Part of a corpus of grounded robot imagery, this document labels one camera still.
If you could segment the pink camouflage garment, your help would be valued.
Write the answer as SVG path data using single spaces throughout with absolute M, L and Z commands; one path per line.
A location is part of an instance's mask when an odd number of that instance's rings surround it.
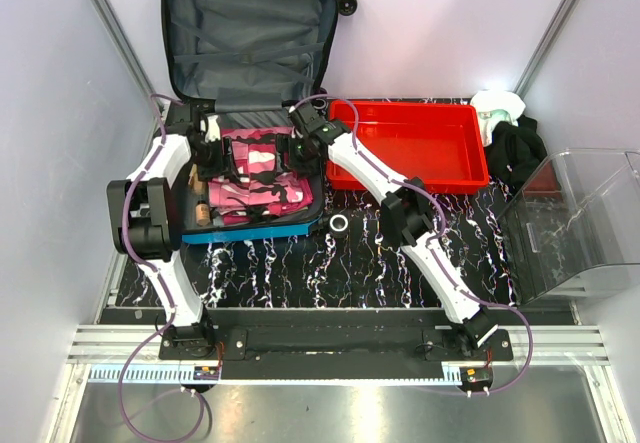
M 238 170 L 239 181 L 218 179 L 211 182 L 229 182 L 244 188 L 256 183 L 270 185 L 274 183 L 298 183 L 303 180 L 306 180 L 309 184 L 308 179 L 300 178 L 291 172 L 285 172 L 277 168 L 279 158 L 276 140 L 278 134 L 289 135 L 291 134 L 291 129 L 288 127 L 272 127 L 223 130 L 222 136 L 228 138 L 231 142 L 232 156 Z

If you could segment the blue hard-shell suitcase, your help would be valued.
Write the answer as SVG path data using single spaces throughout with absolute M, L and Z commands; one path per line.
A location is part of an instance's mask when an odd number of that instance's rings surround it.
M 184 113 L 218 116 L 220 129 L 293 127 L 291 106 L 319 102 L 340 16 L 357 0 L 161 0 L 162 32 L 171 87 Z M 309 180 L 314 201 L 305 210 L 262 223 L 225 226 L 210 206 L 211 223 L 195 222 L 197 197 L 180 196 L 188 244 L 305 235 L 321 218 L 325 164 Z

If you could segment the magenta cloth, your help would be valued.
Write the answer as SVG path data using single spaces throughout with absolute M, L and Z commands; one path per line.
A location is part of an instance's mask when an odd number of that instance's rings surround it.
M 294 183 L 250 184 L 211 182 L 208 185 L 210 206 L 222 217 L 225 226 L 262 223 L 306 209 L 313 203 L 312 190 L 306 180 Z

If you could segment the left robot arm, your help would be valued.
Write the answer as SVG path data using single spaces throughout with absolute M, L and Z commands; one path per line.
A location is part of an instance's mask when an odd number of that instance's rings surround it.
M 203 359 L 214 351 L 216 335 L 197 324 L 204 307 L 180 257 L 183 220 L 172 192 L 194 155 L 194 140 L 180 134 L 157 136 L 134 171 L 108 184 L 107 200 L 116 251 L 128 255 L 151 283 L 167 324 L 188 327 L 181 347 Z

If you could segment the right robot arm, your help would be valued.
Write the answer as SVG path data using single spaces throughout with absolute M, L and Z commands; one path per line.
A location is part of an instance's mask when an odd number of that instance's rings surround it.
M 421 180 L 386 165 L 343 122 L 323 117 L 306 101 L 288 110 L 293 131 L 293 155 L 308 162 L 321 157 L 347 170 L 379 204 L 379 229 L 387 242 L 402 251 L 424 275 L 456 333 L 454 347 L 466 359 L 476 359 L 490 346 L 498 329 L 488 305 L 471 292 L 440 245 L 441 231 L 432 213 L 441 209 Z

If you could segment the beige foundation bottle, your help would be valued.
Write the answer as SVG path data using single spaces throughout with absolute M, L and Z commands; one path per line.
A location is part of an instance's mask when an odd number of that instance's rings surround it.
M 204 195 L 197 197 L 196 205 L 194 207 L 195 222 L 198 226 L 204 227 L 211 223 L 211 213 L 209 202 Z

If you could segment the red plastic bin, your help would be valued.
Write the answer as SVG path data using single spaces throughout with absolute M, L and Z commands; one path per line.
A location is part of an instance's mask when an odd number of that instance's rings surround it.
M 383 163 L 432 194 L 473 195 L 489 183 L 476 111 L 469 105 L 358 100 L 357 136 Z

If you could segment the white cloth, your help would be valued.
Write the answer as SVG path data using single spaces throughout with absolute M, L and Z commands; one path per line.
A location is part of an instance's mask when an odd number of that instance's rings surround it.
M 493 132 L 499 123 L 518 126 L 518 119 L 526 109 L 525 102 L 517 94 L 505 90 L 479 91 L 471 98 L 470 105 L 476 111 L 484 147 L 492 144 Z

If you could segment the black cloth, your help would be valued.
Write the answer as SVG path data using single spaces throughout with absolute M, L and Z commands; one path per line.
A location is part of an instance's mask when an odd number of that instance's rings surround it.
M 516 193 L 547 157 L 538 122 L 521 115 L 517 124 L 502 121 L 492 133 L 492 143 L 485 149 L 489 174 Z

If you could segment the clear plastic container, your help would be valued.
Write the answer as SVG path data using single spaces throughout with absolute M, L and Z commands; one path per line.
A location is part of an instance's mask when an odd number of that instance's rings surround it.
M 519 306 L 587 303 L 639 284 L 639 153 L 547 157 L 499 215 Z

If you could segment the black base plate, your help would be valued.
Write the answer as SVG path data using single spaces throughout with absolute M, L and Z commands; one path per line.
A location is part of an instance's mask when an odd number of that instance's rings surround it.
M 168 330 L 159 357 L 220 358 L 226 382 L 412 385 L 457 384 L 459 368 L 510 363 L 514 354 L 506 330 L 474 346 L 436 309 L 219 309 Z

